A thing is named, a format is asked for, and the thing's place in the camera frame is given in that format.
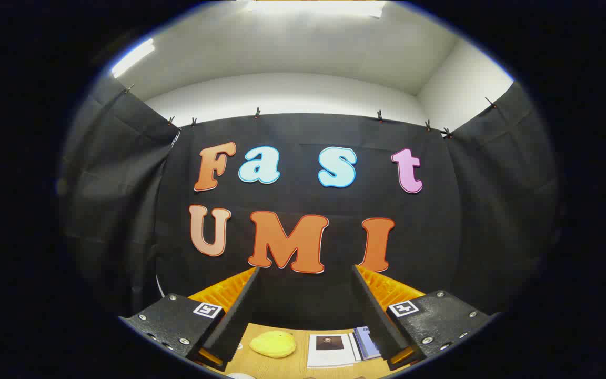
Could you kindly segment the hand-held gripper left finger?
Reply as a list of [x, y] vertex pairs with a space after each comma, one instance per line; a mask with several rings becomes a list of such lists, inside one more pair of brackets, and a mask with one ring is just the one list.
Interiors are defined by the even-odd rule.
[[224, 371], [252, 319], [259, 274], [253, 267], [192, 296], [168, 293], [120, 321], [173, 354]]

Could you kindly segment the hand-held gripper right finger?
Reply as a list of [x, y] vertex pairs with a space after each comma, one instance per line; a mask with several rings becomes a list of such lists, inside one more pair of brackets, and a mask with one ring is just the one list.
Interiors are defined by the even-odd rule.
[[494, 321], [449, 291], [423, 293], [358, 265], [352, 288], [363, 324], [391, 370], [432, 360]]

